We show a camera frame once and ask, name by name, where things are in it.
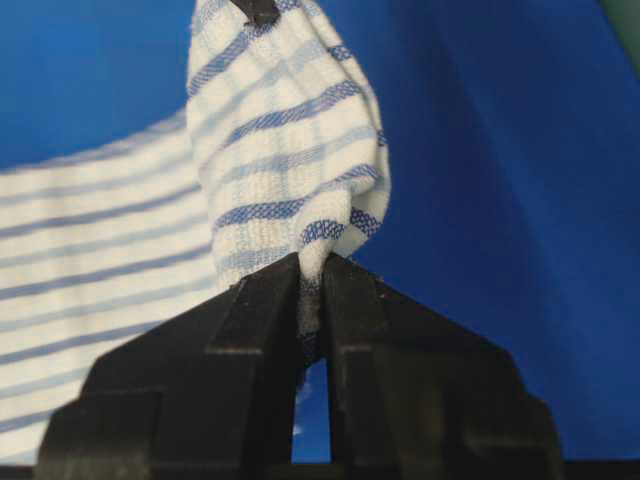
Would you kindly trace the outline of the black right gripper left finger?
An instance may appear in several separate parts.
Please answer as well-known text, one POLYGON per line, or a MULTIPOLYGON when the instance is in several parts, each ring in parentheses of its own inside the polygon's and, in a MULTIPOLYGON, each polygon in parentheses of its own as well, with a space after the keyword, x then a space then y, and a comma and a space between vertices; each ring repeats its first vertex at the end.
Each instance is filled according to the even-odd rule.
POLYGON ((38 479, 256 479, 291 458, 299 262, 288 255, 100 356, 38 479))

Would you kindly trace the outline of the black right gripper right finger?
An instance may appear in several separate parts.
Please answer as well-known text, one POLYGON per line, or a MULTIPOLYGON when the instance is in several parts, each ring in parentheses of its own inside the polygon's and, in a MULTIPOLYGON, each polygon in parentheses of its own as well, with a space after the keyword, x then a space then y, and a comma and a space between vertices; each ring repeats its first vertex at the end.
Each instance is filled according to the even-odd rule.
POLYGON ((551 413, 503 348, 338 256, 323 274, 331 457, 349 479, 560 479, 551 413))

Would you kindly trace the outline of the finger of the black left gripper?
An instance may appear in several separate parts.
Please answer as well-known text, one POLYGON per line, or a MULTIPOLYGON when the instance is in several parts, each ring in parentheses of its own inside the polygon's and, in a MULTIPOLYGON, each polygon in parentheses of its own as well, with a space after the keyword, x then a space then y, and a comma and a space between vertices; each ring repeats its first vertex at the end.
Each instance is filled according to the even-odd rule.
POLYGON ((249 25, 273 25, 280 17, 280 11, 274 0, 231 0, 231 2, 245 14, 249 25))

